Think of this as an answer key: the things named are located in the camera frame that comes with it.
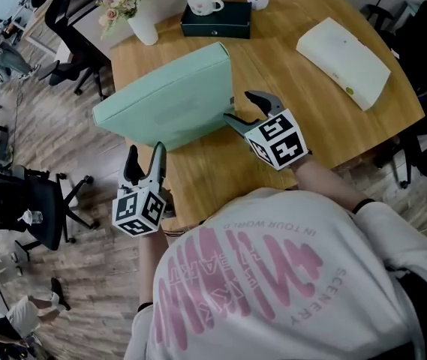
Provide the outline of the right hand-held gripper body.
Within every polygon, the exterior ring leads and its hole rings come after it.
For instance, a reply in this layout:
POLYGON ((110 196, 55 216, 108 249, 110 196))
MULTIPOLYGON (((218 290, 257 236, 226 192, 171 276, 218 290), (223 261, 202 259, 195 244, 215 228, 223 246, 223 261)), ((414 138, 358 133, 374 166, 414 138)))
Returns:
POLYGON ((264 120, 247 123, 242 135, 253 153, 277 171, 308 154, 298 123, 281 104, 272 106, 264 120))

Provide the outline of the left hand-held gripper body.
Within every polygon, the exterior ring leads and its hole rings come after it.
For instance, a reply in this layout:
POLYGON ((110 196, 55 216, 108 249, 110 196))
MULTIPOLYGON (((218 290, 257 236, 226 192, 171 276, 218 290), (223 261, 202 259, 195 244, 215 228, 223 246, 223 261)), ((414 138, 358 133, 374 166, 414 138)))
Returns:
POLYGON ((132 237, 159 231, 165 218, 174 218, 173 195, 165 188, 158 193, 148 187, 119 185, 113 200, 112 225, 132 237))

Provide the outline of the mint green box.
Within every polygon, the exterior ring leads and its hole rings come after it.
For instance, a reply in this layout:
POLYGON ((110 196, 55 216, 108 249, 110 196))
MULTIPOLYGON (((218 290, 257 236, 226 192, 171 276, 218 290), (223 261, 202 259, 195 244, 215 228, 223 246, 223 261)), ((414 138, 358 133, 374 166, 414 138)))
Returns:
POLYGON ((93 117, 100 128, 171 151, 222 128, 233 112, 230 56, 216 42, 133 81, 95 106, 93 117))

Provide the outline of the white box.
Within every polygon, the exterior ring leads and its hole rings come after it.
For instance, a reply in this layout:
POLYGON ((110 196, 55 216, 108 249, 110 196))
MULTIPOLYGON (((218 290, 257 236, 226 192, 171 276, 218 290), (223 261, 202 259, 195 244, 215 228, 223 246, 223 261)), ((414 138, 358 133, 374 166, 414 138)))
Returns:
POLYGON ((390 69, 357 37, 328 17, 307 31, 296 50, 320 68, 363 110, 376 103, 390 69))

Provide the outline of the person's right forearm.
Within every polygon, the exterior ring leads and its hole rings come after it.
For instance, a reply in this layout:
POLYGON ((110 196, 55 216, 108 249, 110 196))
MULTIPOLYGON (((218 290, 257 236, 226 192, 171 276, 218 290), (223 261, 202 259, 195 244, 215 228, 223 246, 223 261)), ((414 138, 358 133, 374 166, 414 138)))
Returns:
POLYGON ((327 197, 354 214, 365 204, 374 202, 332 170, 318 163, 310 154, 297 160, 290 169, 302 190, 327 197))

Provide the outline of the person's left forearm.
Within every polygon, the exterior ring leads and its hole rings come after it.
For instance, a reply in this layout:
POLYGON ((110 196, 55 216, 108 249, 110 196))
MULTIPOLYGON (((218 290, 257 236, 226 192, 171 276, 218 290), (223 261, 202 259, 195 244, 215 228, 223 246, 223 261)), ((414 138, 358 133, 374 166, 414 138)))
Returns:
POLYGON ((154 276, 158 264, 168 249, 162 228, 140 237, 139 243, 139 301, 140 305, 153 303, 154 276))

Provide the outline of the dark green drawer box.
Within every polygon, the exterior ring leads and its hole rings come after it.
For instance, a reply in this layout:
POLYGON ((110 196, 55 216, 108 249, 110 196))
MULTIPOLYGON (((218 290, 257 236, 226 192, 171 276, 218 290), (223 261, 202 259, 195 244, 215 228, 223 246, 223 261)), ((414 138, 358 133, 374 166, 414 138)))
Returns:
POLYGON ((241 38, 251 36, 251 3, 226 1, 224 8, 207 16, 195 15, 189 6, 180 19, 186 37, 241 38))

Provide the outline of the clear water bottle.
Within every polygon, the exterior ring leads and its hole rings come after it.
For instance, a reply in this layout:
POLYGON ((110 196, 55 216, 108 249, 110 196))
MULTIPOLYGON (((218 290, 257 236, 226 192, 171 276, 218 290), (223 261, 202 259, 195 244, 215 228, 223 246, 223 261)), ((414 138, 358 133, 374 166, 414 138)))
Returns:
POLYGON ((43 223, 43 215, 40 211, 31 211, 29 209, 25 210, 23 215, 19 217, 18 221, 24 221, 29 226, 33 224, 42 224, 43 223))

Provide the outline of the white mug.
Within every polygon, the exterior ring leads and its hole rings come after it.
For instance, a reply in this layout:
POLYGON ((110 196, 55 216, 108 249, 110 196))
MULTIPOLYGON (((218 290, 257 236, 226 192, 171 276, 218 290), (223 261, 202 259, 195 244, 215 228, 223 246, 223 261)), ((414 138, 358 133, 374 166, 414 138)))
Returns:
POLYGON ((208 16, 224 9, 222 0, 187 0, 188 6, 195 15, 208 16))

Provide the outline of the white vase with flowers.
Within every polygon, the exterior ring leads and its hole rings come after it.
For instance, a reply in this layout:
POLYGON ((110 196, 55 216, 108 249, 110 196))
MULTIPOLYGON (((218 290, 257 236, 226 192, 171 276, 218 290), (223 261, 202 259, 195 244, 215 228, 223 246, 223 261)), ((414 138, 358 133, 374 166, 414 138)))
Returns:
POLYGON ((143 44, 154 45, 158 41, 158 33, 144 1, 97 0, 97 5, 104 9, 98 19, 102 35, 108 35, 117 24, 125 21, 143 44))

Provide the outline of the person's white printed shirt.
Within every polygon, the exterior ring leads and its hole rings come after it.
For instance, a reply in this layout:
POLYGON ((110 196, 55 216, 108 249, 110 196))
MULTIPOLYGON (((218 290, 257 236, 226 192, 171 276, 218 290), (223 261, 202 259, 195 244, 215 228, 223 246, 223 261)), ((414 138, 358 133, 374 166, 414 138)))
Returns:
POLYGON ((125 360, 427 360, 427 237, 262 188, 168 244, 125 360))

